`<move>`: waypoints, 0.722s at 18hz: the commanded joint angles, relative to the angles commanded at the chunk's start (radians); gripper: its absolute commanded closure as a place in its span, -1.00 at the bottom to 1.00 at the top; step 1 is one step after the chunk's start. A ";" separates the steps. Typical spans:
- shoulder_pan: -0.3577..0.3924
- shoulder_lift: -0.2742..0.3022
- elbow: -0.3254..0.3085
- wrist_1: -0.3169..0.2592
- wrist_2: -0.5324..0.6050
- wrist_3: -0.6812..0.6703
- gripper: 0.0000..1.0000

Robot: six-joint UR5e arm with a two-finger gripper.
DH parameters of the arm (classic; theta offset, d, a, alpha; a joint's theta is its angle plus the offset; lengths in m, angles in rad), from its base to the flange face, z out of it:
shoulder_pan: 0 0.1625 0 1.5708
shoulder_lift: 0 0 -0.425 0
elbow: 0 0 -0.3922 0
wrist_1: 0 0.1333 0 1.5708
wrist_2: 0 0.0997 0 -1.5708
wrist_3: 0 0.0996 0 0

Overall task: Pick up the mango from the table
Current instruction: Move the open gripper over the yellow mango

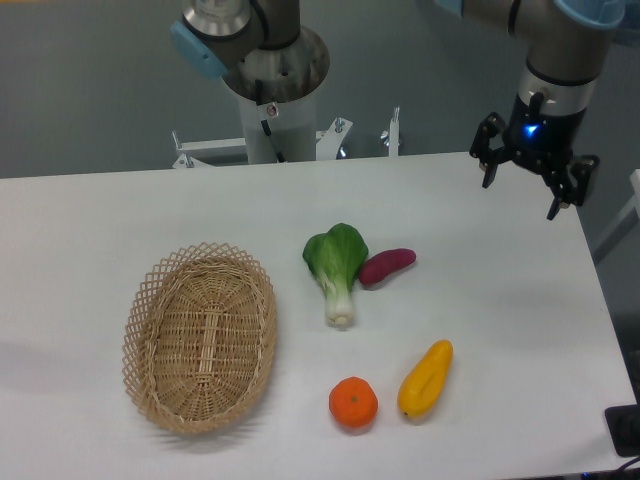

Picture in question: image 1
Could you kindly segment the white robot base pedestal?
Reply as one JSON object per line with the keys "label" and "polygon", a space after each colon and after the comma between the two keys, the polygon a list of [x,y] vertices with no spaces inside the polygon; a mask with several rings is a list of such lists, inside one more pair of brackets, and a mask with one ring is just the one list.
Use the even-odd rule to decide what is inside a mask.
{"label": "white robot base pedestal", "polygon": [[266,163],[315,160],[316,100],[313,94],[291,102],[267,101],[258,105],[238,98],[249,160],[265,153]]}

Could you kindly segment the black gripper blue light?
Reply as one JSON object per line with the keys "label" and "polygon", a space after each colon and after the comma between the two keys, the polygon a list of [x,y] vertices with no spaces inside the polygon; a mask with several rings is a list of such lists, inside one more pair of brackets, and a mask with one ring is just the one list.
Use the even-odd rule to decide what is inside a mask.
{"label": "black gripper blue light", "polygon": [[539,175],[553,194],[546,218],[552,221],[561,209],[581,207],[591,193],[591,180],[600,165],[596,155],[573,156],[572,145],[585,109],[571,115],[540,112],[530,118],[529,105],[517,96],[509,124],[496,112],[478,125],[469,155],[484,172],[482,187],[495,180],[498,166],[507,162]]}

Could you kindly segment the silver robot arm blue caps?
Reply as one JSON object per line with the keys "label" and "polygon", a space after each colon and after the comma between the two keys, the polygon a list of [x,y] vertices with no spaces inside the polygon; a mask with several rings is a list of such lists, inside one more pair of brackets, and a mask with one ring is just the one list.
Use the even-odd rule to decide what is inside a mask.
{"label": "silver robot arm blue caps", "polygon": [[[539,175],[556,215],[584,203],[599,160],[576,155],[573,141],[626,13],[622,1],[446,1],[443,8],[505,30],[528,43],[509,119],[488,115],[469,153],[490,185],[511,162]],[[316,135],[308,114],[289,105],[325,80],[329,54],[300,21],[295,1],[187,1],[170,29],[183,59],[201,76],[222,79],[251,109],[245,126],[254,163],[312,160]]]}

